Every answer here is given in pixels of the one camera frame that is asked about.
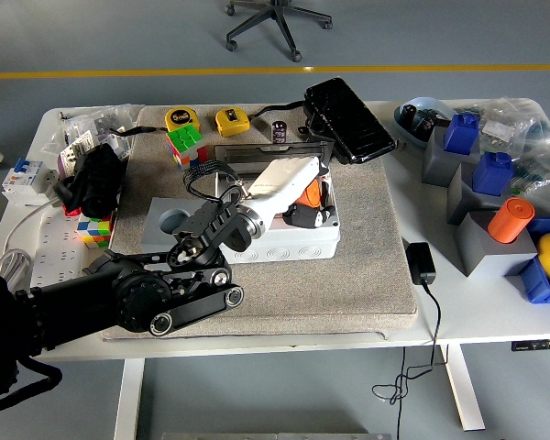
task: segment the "white cable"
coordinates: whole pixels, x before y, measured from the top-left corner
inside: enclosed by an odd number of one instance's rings
[[[27,274],[30,255],[23,249],[11,249],[0,257],[0,276],[6,280],[12,291]]]
[[[58,200],[59,198],[54,197],[48,202],[39,206],[37,209],[33,210],[20,222],[18,222],[18,224],[12,229],[12,231],[10,231],[10,234],[8,234],[8,237],[6,238],[6,242],[4,244],[4,255],[0,257],[0,276],[6,280],[6,283],[8,284],[8,290],[10,290],[11,292],[27,274],[27,270],[30,267],[31,258],[30,255],[23,249],[9,250],[8,244],[10,242],[10,238],[30,217],[50,207]]]

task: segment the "blue container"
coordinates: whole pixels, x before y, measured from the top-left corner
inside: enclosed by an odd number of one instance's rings
[[[512,157],[507,153],[486,151],[473,171],[473,191],[499,197],[512,177]]]
[[[527,226],[534,243],[544,234],[550,233],[550,217],[535,217]],[[520,272],[525,294],[530,303],[550,303],[550,280],[546,277],[544,268],[538,257],[534,257]]]
[[[472,114],[456,114],[446,131],[444,151],[468,156],[478,137],[479,119]]]

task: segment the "table leg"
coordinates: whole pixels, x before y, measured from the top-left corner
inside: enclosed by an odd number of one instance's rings
[[[465,431],[485,429],[477,396],[475,396],[475,390],[468,375],[467,363],[462,354],[460,344],[448,344],[440,346],[440,348],[442,349],[444,359],[446,359],[446,351],[448,350],[446,371],[448,372],[452,392],[455,395],[456,407],[458,408],[462,428]]]
[[[114,440],[137,438],[138,405],[145,371],[145,359],[126,359],[120,385]]]

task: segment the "orange object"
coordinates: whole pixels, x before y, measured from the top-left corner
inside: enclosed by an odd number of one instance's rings
[[[322,195],[320,194],[320,182],[314,179],[308,187],[303,190],[302,195],[295,202],[297,204],[305,204],[311,208],[319,208]]]
[[[531,203],[519,197],[507,199],[490,221],[487,230],[500,243],[511,243],[534,218]]]

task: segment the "power cord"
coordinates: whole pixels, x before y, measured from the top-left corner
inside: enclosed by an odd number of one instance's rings
[[[409,392],[408,380],[416,380],[418,378],[421,378],[422,376],[433,371],[435,365],[445,365],[448,363],[448,348],[446,348],[445,362],[434,362],[436,340],[438,338],[438,332],[440,330],[440,322],[442,321],[442,311],[440,309],[440,304],[438,303],[438,300],[433,296],[433,294],[430,292],[430,288],[428,287],[428,284],[432,284],[435,279],[435,267],[434,262],[432,261],[430,247],[427,243],[411,243],[405,250],[405,255],[408,260],[413,283],[416,285],[421,285],[428,296],[430,296],[432,301],[434,301],[437,311],[437,318],[436,327],[433,335],[432,354],[430,356],[430,362],[425,365],[410,366],[405,369],[406,348],[403,347],[401,352],[401,370],[395,378],[395,381],[389,384],[374,385],[371,389],[373,394],[384,402],[389,401],[390,405],[394,405],[395,403],[399,404],[397,415],[397,440],[400,439],[400,428],[402,424],[402,401],[403,399],[405,399]],[[414,369],[425,370],[415,375],[410,375],[410,371]],[[379,388],[392,388],[393,394],[390,397],[383,396],[382,394],[377,393],[376,389]]]
[[[10,231],[6,242],[4,244],[4,251],[2,257],[0,257],[0,277],[6,280],[8,284],[8,290],[14,291],[18,283],[27,275],[28,268],[30,267],[31,257],[23,249],[9,249],[10,238],[15,232],[25,223],[30,217],[43,211],[44,209],[52,206],[55,202],[59,201],[59,198],[54,197],[48,202],[39,206],[37,209],[26,215],[18,224]]]

